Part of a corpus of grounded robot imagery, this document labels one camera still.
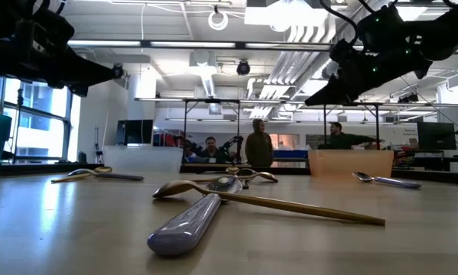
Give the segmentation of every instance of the ceiling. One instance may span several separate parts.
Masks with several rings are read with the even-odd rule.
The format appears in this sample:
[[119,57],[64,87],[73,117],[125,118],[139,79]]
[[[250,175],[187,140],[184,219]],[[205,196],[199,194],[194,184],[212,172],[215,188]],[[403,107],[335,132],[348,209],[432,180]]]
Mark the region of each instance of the ceiling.
[[[220,11],[243,13],[246,0],[232,0],[232,7],[220,7]],[[359,7],[356,0],[346,1],[348,8],[340,10],[351,15]],[[370,0],[370,4],[380,6],[384,1]],[[66,5],[63,16],[75,27],[73,39],[142,39],[145,40],[230,40],[230,41],[286,41],[290,31],[283,33],[270,29],[269,26],[247,25],[244,19],[229,16],[229,23],[222,31],[213,30],[208,25],[209,13],[195,13],[213,10],[210,6],[186,6],[186,19],[179,5],[163,5],[173,11],[165,11],[154,6],[143,5],[113,5],[100,0],[75,0]],[[438,9],[428,9],[418,20],[430,20],[439,16]],[[343,23],[336,21],[339,28]],[[97,49],[87,50],[88,58],[101,59],[109,55],[138,54],[148,55],[151,62],[159,69],[163,82],[158,83],[158,89],[164,96],[176,95],[177,91],[193,90],[201,86],[198,75],[189,74],[188,63],[192,50],[161,50],[161,49]],[[214,50],[216,62],[221,65],[218,74],[213,75],[215,86],[247,87],[252,77],[268,77],[278,63],[281,52],[257,50]],[[328,59],[327,53],[321,53],[319,58]],[[245,59],[251,65],[249,76],[238,76],[236,65]],[[313,62],[307,69],[317,70],[321,64]],[[363,98],[369,101],[385,100],[388,95],[405,89],[408,84],[417,85],[421,95],[428,100],[435,99],[436,84],[445,81],[445,77],[458,73],[458,55],[448,60],[436,62],[430,69],[429,75],[418,81],[413,73],[392,80],[383,86],[373,89]],[[307,95],[296,97],[303,100]]]

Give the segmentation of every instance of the wooden table surface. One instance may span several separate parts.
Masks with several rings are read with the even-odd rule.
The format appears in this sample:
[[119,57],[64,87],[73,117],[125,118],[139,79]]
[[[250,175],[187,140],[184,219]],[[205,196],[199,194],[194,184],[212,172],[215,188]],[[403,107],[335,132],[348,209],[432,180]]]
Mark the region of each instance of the wooden table surface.
[[199,246],[161,258],[147,236],[201,195],[156,201],[163,183],[213,175],[145,174],[143,183],[57,176],[0,179],[0,274],[458,274],[458,186],[420,191],[279,176],[244,194],[320,205],[387,220],[386,227],[230,202]]

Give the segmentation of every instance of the person in hooded jacket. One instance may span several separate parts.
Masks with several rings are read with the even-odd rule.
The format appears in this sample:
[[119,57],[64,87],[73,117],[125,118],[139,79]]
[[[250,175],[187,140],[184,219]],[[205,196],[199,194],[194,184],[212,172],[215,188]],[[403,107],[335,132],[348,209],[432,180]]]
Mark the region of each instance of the person in hooded jacket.
[[254,133],[245,141],[245,156],[253,167],[270,167],[273,163],[271,137],[265,133],[265,123],[261,119],[252,121]]

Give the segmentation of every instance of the lavender handle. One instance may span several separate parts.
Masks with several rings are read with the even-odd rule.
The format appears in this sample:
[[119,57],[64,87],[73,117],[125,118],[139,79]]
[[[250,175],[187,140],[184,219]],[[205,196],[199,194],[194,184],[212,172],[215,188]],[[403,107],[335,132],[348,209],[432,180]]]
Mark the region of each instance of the lavender handle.
[[119,179],[119,180],[144,180],[143,176],[132,176],[116,173],[99,173],[98,177],[103,179]]
[[420,183],[405,182],[401,180],[393,180],[388,178],[376,177],[375,181],[378,183],[386,183],[393,186],[400,186],[409,189],[419,189],[422,185]]
[[191,251],[200,241],[219,205],[219,195],[204,196],[150,234],[147,245],[161,256],[177,256]]

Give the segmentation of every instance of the monitor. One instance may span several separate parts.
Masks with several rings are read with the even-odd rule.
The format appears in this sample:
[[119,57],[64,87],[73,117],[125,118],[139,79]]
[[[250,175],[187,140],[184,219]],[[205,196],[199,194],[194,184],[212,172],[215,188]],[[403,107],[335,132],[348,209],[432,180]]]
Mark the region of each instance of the monitor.
[[418,122],[420,150],[456,150],[453,123]]
[[119,121],[116,128],[116,143],[150,144],[153,126],[154,121],[151,119]]

